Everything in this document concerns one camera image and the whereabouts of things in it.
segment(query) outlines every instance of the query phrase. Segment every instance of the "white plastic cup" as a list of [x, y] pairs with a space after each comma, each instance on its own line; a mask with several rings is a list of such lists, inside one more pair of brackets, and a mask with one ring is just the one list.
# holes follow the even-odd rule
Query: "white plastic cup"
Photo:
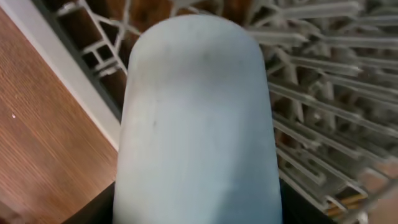
[[264, 59], [240, 26], [180, 16], [135, 44], [114, 223], [282, 223]]

